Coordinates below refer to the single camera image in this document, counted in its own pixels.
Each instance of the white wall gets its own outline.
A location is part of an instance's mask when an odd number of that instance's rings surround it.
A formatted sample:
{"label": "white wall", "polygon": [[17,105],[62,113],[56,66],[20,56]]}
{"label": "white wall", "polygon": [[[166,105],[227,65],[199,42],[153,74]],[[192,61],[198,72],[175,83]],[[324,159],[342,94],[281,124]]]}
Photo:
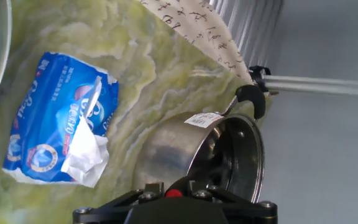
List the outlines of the white wall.
{"label": "white wall", "polygon": [[[358,1],[286,0],[276,75],[358,79]],[[281,93],[262,127],[279,223],[358,223],[358,98]]]}

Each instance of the red button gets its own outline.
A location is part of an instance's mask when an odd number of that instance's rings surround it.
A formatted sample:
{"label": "red button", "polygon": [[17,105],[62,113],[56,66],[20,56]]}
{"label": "red button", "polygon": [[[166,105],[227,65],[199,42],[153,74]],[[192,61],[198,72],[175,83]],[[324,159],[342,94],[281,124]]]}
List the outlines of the red button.
{"label": "red button", "polygon": [[172,189],[165,193],[165,197],[183,197],[183,194],[177,189]]}

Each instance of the screw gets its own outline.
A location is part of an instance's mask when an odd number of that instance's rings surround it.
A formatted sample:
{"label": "screw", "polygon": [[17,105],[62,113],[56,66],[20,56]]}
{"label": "screw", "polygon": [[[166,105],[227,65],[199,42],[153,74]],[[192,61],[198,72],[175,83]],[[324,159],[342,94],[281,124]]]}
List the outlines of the screw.
{"label": "screw", "polygon": [[199,190],[196,193],[193,194],[194,197],[196,198],[208,198],[208,197],[212,197],[211,193],[209,193],[206,190]]}
{"label": "screw", "polygon": [[153,199],[155,196],[157,196],[157,194],[155,194],[154,192],[144,192],[143,194],[141,194],[139,196],[139,199],[142,200],[151,200]]}
{"label": "screw", "polygon": [[274,203],[269,201],[259,202],[258,204],[265,208],[272,208],[274,206]]}
{"label": "screw", "polygon": [[217,189],[218,189],[218,187],[217,187],[217,186],[215,186],[215,185],[211,185],[211,186],[209,186],[209,187],[208,187],[208,189],[211,189],[211,190],[217,190]]}
{"label": "screw", "polygon": [[86,214],[88,212],[90,212],[92,210],[92,208],[90,207],[80,207],[78,209],[75,210],[76,213],[79,213],[79,214]]}

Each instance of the black pot handle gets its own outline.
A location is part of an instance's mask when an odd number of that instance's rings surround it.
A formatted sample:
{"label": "black pot handle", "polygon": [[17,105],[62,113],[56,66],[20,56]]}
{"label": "black pot handle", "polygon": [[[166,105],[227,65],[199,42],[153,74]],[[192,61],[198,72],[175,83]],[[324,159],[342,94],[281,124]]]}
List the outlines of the black pot handle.
{"label": "black pot handle", "polygon": [[237,101],[251,101],[254,105],[254,118],[260,119],[266,112],[266,99],[264,93],[258,86],[245,85],[236,90]]}

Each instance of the paper with calligraphy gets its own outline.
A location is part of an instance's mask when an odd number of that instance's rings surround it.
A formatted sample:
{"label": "paper with calligraphy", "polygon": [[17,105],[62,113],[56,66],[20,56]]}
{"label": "paper with calligraphy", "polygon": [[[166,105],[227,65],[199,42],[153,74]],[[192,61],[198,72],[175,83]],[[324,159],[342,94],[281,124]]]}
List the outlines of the paper with calligraphy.
{"label": "paper with calligraphy", "polygon": [[138,0],[187,41],[248,84],[248,69],[230,31],[204,0]]}

